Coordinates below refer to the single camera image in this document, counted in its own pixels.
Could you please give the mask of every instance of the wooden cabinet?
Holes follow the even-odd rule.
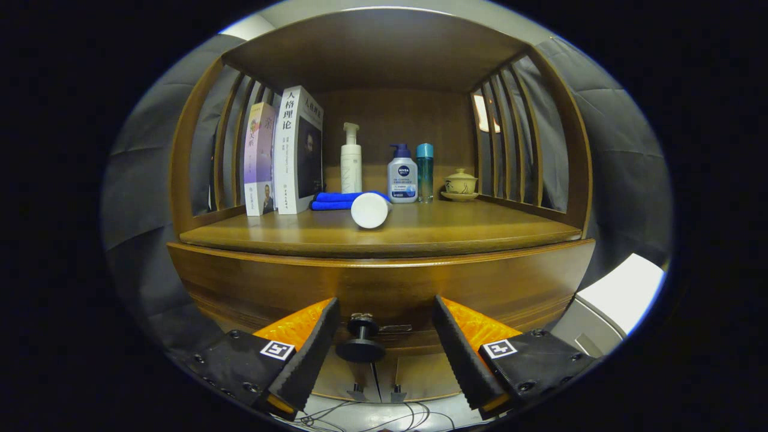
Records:
[[[514,78],[509,65],[525,56],[539,69],[561,117],[568,146],[566,211],[541,206],[535,116],[525,97],[527,105],[516,106],[509,73],[501,73],[510,71]],[[348,211],[248,218],[237,170],[229,181],[220,174],[225,158],[234,166],[242,164],[242,136],[226,155],[221,136],[226,128],[220,128],[213,154],[219,167],[214,167],[215,195],[232,188],[236,206],[222,208],[218,201],[215,211],[194,216],[192,138],[207,93],[225,67],[240,72],[233,94],[247,82],[247,91],[255,91],[257,98],[279,95],[292,85],[315,96],[326,113],[323,164],[329,191],[339,190],[342,123],[351,121],[361,127],[365,190],[386,190],[389,144],[406,142],[413,151],[430,142],[435,146],[435,201],[396,204],[385,224],[370,231],[357,228]],[[525,96],[525,87],[516,85]],[[482,110],[476,94],[482,97]],[[236,119],[242,131],[249,107],[236,107],[232,99],[224,102],[222,119]],[[494,108],[502,105],[510,121]],[[526,157],[521,112],[528,114],[534,132],[535,192],[529,202],[521,192],[527,178],[522,164],[515,171],[509,163]],[[483,131],[481,115],[487,116],[486,126],[498,125],[498,130]],[[483,154],[490,164],[481,161]],[[255,331],[328,297],[339,298],[343,320],[367,312],[384,326],[377,337],[387,348],[376,368],[381,397],[378,391],[370,393],[369,365],[347,364],[333,352],[315,387],[330,397],[350,399],[346,391],[353,382],[363,386],[369,400],[382,402],[389,402],[396,384],[409,394],[406,400],[458,392],[431,324],[435,294],[529,330],[562,314],[594,249],[584,231],[591,205],[589,144],[568,88],[534,47],[451,15],[386,8],[336,12],[279,28],[224,53],[187,100],[170,164],[178,239],[168,250],[198,307],[222,328]],[[439,199],[442,178],[456,168],[467,168],[481,179],[479,184],[491,179],[492,190],[481,187],[478,200],[469,203]],[[336,341],[347,337],[339,323]]]

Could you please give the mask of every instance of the screw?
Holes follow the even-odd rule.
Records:
[[[518,390],[520,391],[528,391],[535,386],[535,383],[532,383],[531,381],[524,382],[523,384],[520,384],[518,386]]]
[[[259,391],[259,386],[251,383],[243,383],[243,388],[251,393],[258,393]]]

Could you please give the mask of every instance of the book cover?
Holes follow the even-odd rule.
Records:
[[[323,191],[323,109],[302,86],[287,88],[275,129],[275,187],[280,214],[297,214]]]
[[[261,216],[274,211],[272,173],[275,108],[260,102],[250,108],[243,153],[243,183],[248,216]]]

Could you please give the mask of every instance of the floor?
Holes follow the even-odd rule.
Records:
[[[310,395],[304,411],[311,416],[300,413],[291,424],[312,432],[443,432],[493,421],[483,421],[477,410],[470,410],[463,394],[407,405],[344,402]]]

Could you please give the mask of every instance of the shelf board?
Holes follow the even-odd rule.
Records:
[[[358,228],[349,210],[247,217],[181,234],[184,243],[321,258],[436,257],[531,248],[581,238],[581,230],[484,201],[394,204],[384,224]]]
[[[334,12],[278,28],[222,55],[278,92],[419,88],[466,93],[528,47],[453,15],[404,9]]]

